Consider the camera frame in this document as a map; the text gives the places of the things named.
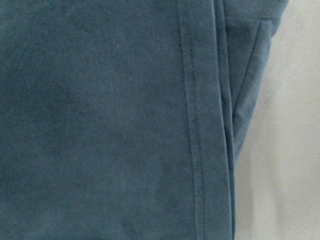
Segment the black graphic t-shirt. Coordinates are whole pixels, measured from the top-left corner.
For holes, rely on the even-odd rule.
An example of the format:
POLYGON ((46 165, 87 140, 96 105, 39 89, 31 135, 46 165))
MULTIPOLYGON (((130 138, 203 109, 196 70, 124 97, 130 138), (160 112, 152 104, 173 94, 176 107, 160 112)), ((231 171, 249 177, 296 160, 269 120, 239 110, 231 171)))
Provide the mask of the black graphic t-shirt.
POLYGON ((233 240, 287 4, 1 1, 1 239, 233 240))

